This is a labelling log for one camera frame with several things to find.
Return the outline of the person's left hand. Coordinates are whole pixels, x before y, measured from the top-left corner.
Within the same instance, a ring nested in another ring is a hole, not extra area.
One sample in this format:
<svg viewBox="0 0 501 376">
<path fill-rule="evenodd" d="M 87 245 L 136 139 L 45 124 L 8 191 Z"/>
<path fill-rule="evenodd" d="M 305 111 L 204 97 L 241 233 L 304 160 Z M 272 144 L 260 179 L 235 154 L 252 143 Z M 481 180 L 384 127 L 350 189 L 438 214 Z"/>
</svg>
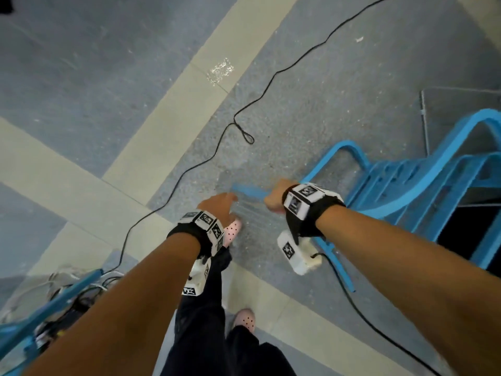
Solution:
<svg viewBox="0 0 501 376">
<path fill-rule="evenodd" d="M 200 202 L 197 208 L 214 215 L 224 228 L 237 219 L 236 215 L 231 212 L 232 204 L 224 204 L 224 193 L 217 194 Z"/>
</svg>

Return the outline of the person's right hand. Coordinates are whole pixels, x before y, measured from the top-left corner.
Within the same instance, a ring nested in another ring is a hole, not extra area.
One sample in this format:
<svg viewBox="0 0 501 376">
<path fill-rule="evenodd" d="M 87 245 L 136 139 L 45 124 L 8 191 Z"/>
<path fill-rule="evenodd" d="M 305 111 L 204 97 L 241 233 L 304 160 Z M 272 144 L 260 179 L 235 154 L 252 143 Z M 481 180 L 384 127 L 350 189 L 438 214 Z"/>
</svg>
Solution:
<svg viewBox="0 0 501 376">
<path fill-rule="evenodd" d="M 289 180 L 286 178 L 281 178 L 275 186 L 272 188 L 270 193 L 276 193 L 277 196 L 277 214 L 285 214 L 285 208 L 283 206 L 283 195 L 288 193 L 288 190 L 297 186 L 299 183 L 297 181 Z"/>
</svg>

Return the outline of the person's left forearm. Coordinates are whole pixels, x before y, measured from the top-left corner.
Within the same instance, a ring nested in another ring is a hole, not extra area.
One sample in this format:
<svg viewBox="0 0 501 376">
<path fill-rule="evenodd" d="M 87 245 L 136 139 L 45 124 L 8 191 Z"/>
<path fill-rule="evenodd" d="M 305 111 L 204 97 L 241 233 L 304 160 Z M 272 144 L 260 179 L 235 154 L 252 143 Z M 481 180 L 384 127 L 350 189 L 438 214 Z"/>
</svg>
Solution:
<svg viewBox="0 0 501 376">
<path fill-rule="evenodd" d="M 167 238 L 22 376 L 152 376 L 199 252 L 190 234 Z"/>
</svg>

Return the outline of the person's right forearm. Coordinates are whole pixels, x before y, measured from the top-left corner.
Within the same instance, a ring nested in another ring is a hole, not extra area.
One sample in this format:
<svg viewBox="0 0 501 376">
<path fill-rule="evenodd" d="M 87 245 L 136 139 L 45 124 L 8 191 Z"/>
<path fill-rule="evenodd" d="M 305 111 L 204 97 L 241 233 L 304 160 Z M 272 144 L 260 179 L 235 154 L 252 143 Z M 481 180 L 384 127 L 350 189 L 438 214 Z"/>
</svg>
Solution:
<svg viewBox="0 0 501 376">
<path fill-rule="evenodd" d="M 501 376 L 501 279 L 453 252 L 340 205 L 316 227 L 459 376 Z"/>
</svg>

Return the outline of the pink perforated clog shoe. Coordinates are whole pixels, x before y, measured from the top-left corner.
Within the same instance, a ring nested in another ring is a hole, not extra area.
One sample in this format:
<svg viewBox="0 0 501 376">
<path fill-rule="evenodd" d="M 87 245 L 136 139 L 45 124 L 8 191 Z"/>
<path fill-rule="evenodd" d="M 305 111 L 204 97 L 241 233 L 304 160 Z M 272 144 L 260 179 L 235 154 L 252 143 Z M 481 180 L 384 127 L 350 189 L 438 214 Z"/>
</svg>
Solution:
<svg viewBox="0 0 501 376">
<path fill-rule="evenodd" d="M 242 228 L 242 222 L 240 219 L 235 219 L 229 226 L 224 229 L 224 240 L 223 246 L 228 248 L 232 242 L 235 240 Z"/>
<path fill-rule="evenodd" d="M 251 334 L 254 334 L 255 323 L 256 323 L 256 318 L 254 311 L 250 308 L 244 308 L 235 315 L 232 329 L 237 327 L 243 327 L 247 329 Z"/>
</svg>

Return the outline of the crumpled clear plastic scrap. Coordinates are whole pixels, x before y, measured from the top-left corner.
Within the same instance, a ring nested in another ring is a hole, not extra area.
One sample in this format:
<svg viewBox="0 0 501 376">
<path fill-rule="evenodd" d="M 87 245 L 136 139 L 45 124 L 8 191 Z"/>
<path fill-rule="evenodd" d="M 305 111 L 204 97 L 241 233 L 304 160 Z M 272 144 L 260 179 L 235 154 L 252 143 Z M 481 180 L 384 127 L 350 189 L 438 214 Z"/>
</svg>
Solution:
<svg viewBox="0 0 501 376">
<path fill-rule="evenodd" d="M 212 86 L 216 86 L 226 77 L 232 74 L 235 67 L 231 64 L 230 60 L 226 57 L 224 60 L 216 64 L 213 68 L 209 69 L 206 73 L 207 80 Z"/>
</svg>

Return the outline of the black trousers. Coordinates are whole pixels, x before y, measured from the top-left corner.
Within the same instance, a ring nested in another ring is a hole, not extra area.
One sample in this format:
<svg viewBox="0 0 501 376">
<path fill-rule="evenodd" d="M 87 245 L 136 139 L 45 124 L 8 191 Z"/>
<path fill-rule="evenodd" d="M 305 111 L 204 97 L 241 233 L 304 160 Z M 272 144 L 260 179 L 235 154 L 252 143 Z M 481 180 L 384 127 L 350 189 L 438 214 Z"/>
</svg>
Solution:
<svg viewBox="0 0 501 376">
<path fill-rule="evenodd" d="M 232 260 L 223 247 L 211 260 L 200 296 L 183 296 L 176 312 L 174 343 L 160 376 L 297 376 L 283 352 L 243 327 L 225 334 L 222 271 Z"/>
</svg>

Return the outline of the blue metal frame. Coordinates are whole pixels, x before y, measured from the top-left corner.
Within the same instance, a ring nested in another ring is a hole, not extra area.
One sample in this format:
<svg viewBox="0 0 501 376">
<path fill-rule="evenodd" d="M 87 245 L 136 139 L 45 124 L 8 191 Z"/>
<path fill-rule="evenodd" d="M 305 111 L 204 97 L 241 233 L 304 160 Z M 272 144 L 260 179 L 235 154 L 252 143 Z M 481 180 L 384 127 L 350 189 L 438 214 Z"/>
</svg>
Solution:
<svg viewBox="0 0 501 376">
<path fill-rule="evenodd" d="M 63 286 L 52 300 L 34 310 L 26 318 L 4 323 L 0 320 L 0 363 L 6 357 L 14 357 L 13 365 L 1 370 L 0 376 L 21 376 L 22 371 L 40 355 L 37 330 L 49 318 L 69 308 L 76 298 L 103 276 L 103 270 L 87 272 L 76 282 Z"/>
</svg>

